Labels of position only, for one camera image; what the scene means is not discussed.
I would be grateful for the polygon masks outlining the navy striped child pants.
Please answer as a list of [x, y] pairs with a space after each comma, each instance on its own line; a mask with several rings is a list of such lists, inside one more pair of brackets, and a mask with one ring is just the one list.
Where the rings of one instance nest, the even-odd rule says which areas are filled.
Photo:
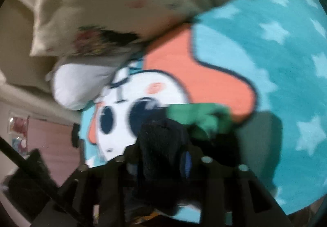
[[216, 104], [172, 104], [141, 125], [124, 150], [129, 173], [126, 215], [159, 211], [176, 215], [181, 205], [223, 213], [237, 192], [240, 147], [227, 109]]

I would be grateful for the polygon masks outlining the white small pillow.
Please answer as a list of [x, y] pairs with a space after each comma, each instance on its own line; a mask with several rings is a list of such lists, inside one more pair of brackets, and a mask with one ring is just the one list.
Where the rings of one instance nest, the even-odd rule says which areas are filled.
[[51, 85], [54, 100], [72, 111], [85, 108], [112, 81], [117, 70], [140, 50], [140, 46], [134, 45], [99, 56], [59, 59], [45, 77]]

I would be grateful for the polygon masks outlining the turquoise star fleece blanket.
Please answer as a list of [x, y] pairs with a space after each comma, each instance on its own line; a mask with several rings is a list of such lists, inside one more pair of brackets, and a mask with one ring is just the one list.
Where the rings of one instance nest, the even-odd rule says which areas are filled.
[[232, 0], [127, 61], [82, 113], [86, 164], [136, 141], [156, 112], [203, 138], [235, 128], [287, 214], [326, 195], [326, 12], [319, 0]]

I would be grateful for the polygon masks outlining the beige butterfly print pillow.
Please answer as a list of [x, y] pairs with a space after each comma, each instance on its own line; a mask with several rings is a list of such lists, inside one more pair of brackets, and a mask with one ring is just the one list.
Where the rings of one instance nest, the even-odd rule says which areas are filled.
[[151, 39], [199, 11], [192, 0], [36, 0], [30, 55], [100, 55]]

